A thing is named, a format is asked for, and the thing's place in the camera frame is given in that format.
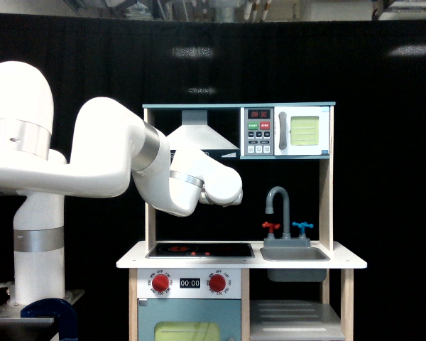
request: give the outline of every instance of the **blue clamp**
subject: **blue clamp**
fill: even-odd
[[[54,317],[58,323],[60,341],[78,341],[77,314],[72,305],[60,298],[44,298],[27,305],[21,318]]]
[[[293,222],[292,226],[296,226],[300,229],[300,233],[301,234],[305,234],[305,228],[309,227],[310,229],[312,229],[314,227],[313,224],[308,224],[307,222]]]

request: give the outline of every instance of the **blue faucet handle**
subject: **blue faucet handle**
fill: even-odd
[[[308,224],[307,222],[293,222],[292,226],[296,226],[300,229],[300,233],[304,234],[305,233],[305,228],[309,227],[310,229],[312,229],[314,227],[313,224]]]

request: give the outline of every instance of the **stovetop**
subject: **stovetop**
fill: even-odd
[[[254,258],[249,243],[158,243],[146,258]]]

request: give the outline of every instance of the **faucet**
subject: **faucet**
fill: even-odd
[[[287,191],[280,187],[273,187],[267,194],[265,213],[272,215],[275,211],[273,210],[273,198],[276,194],[280,193],[283,196],[283,238],[290,239],[290,220],[289,220],[289,194]]]

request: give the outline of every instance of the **red knob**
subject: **red knob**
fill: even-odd
[[[212,289],[215,293],[223,291],[226,288],[226,280],[221,275],[213,275],[208,282],[210,289]]]
[[[262,227],[264,229],[268,228],[268,233],[273,233],[273,230],[274,229],[279,229],[281,227],[281,225],[280,224],[272,224],[271,222],[264,222],[262,224]]]
[[[166,275],[156,275],[151,281],[151,286],[157,292],[162,293],[164,290],[169,288],[169,278]]]

